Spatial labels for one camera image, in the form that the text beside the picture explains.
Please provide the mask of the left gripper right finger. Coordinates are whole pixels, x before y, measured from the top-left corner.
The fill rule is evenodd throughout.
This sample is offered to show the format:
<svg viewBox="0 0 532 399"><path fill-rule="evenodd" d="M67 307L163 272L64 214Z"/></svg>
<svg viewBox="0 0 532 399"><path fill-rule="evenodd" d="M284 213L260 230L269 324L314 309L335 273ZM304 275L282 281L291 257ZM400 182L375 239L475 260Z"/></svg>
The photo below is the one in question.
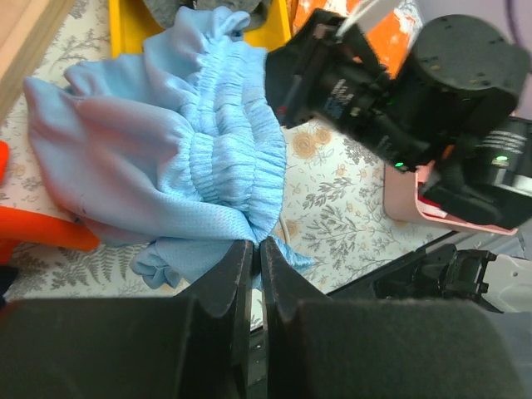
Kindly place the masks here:
<svg viewBox="0 0 532 399"><path fill-rule="evenodd" d="M526 398L487 312L462 299L333 299L262 243L271 398Z"/></svg>

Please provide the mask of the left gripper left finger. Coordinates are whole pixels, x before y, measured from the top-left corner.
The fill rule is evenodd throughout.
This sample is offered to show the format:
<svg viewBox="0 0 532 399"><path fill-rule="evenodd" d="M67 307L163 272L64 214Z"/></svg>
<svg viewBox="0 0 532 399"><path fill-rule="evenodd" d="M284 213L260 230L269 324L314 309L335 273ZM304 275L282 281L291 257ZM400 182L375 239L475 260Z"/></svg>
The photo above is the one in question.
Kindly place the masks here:
<svg viewBox="0 0 532 399"><path fill-rule="evenodd" d="M243 398L254 246L174 297L29 299L1 313L4 398Z"/></svg>

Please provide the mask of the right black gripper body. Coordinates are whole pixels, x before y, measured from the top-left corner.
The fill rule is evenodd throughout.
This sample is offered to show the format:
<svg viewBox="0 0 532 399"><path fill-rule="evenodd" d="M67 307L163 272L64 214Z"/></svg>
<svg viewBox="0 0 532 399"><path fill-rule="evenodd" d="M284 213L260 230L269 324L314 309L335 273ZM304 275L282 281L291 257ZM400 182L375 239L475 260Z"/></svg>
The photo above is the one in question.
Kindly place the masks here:
<svg viewBox="0 0 532 399"><path fill-rule="evenodd" d="M530 55L478 17L418 32L399 71L358 26L318 9L265 67L268 103L286 128L319 118L399 170L465 158L517 107Z"/></svg>

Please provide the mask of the light blue shorts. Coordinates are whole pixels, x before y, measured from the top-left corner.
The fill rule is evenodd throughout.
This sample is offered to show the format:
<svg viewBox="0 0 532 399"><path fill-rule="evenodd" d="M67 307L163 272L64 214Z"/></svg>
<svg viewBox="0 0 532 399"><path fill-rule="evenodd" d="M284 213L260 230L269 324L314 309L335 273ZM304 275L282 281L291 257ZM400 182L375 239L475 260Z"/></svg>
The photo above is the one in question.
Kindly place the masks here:
<svg viewBox="0 0 532 399"><path fill-rule="evenodd" d="M181 8L123 54L23 83L28 139L54 202L101 242L143 249L151 288L193 283L237 240L273 236L287 165L249 15Z"/></svg>

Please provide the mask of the yellow plastic tray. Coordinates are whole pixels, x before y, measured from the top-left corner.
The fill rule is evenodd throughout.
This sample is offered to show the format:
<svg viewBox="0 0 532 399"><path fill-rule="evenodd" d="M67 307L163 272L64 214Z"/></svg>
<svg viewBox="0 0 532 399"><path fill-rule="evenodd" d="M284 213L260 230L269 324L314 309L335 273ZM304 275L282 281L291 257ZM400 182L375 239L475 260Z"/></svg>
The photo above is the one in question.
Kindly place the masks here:
<svg viewBox="0 0 532 399"><path fill-rule="evenodd" d="M121 53L140 53L142 42L163 31L141 0L110 0L109 26L111 56ZM266 23L244 33L244 40L256 47L275 50L291 38L285 1L272 1Z"/></svg>

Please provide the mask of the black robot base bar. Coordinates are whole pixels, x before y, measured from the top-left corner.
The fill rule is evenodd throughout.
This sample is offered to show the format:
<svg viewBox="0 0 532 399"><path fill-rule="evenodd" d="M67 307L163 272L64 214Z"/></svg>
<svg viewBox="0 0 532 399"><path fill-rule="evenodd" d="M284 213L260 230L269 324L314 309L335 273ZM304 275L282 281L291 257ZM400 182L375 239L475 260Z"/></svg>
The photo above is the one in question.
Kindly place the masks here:
<svg viewBox="0 0 532 399"><path fill-rule="evenodd" d="M451 232L328 294L333 299L462 299L499 313L484 296L486 272L496 255L459 249L471 234Z"/></svg>

